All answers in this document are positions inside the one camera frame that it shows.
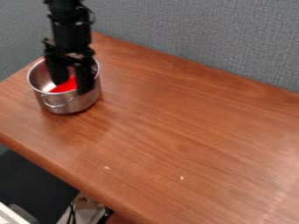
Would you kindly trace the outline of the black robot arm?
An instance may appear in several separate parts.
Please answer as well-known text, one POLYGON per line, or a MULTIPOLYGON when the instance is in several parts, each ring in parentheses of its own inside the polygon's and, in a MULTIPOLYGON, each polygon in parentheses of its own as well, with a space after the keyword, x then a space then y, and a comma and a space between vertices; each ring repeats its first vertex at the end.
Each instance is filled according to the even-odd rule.
POLYGON ((48 5, 52 39, 45 38, 44 59, 54 85, 69 79, 68 67, 74 70, 77 94, 84 95, 94 87, 90 49, 92 11, 81 0, 44 0, 48 5))

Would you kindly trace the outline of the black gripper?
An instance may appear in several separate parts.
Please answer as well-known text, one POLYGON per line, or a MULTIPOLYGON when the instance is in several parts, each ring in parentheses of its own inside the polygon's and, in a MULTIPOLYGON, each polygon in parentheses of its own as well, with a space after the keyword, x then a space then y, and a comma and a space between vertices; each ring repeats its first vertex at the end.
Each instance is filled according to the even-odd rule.
POLYGON ((88 17, 52 17, 52 39, 42 41, 50 80, 54 85, 60 85, 69 78, 66 67, 74 67, 78 95, 88 93, 94 86, 90 25, 88 17))

